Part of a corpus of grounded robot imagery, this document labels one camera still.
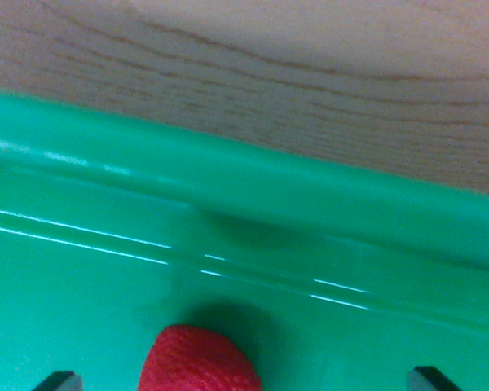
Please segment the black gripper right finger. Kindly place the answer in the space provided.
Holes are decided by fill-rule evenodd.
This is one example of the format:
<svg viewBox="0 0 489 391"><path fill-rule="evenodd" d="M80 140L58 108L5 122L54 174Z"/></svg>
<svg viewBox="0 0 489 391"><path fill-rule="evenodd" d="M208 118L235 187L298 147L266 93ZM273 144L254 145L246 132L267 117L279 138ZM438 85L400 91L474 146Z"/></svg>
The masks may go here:
<svg viewBox="0 0 489 391"><path fill-rule="evenodd" d="M407 374L408 391L460 391L437 367L418 366Z"/></svg>

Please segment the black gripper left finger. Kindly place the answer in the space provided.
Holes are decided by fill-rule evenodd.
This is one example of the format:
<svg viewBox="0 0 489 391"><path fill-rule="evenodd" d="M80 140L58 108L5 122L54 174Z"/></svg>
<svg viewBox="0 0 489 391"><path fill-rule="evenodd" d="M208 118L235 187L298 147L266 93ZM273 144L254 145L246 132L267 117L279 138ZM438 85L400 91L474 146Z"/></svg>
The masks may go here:
<svg viewBox="0 0 489 391"><path fill-rule="evenodd" d="M33 389L33 391L82 390L82 377L73 371L54 371Z"/></svg>

